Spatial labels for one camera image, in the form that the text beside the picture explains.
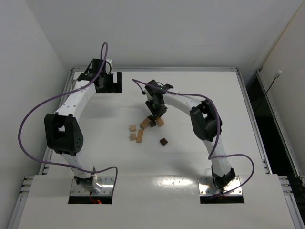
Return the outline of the dark wood arch block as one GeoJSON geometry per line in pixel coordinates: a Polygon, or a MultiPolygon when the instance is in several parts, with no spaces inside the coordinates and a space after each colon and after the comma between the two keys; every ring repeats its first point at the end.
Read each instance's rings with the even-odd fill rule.
{"type": "Polygon", "coordinates": [[[150,127],[157,126],[157,122],[156,122],[156,119],[154,118],[154,116],[150,115],[147,118],[150,120],[150,127]]]}

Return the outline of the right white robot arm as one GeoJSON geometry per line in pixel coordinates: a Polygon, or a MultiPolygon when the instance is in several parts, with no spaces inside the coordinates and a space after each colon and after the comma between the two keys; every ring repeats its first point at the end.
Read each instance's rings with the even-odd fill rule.
{"type": "Polygon", "coordinates": [[[212,163],[214,185],[221,192],[235,178],[235,171],[226,158],[226,152],[221,140],[222,121],[209,99],[202,101],[193,95],[180,94],[173,91],[173,86],[158,85],[151,80],[145,85],[146,105],[154,119],[162,117],[170,105],[189,115],[194,134],[202,140],[212,163]]]}

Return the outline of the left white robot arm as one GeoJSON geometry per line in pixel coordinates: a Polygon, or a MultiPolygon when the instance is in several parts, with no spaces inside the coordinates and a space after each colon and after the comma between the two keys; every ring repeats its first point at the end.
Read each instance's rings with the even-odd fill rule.
{"type": "Polygon", "coordinates": [[[118,75],[117,82],[114,82],[111,59],[93,59],[74,83],[73,92],[63,105],[44,118],[47,146],[71,166],[77,185],[91,194],[99,194],[102,179],[81,151],[84,137],[78,120],[96,93],[121,93],[122,77],[118,75]]]}

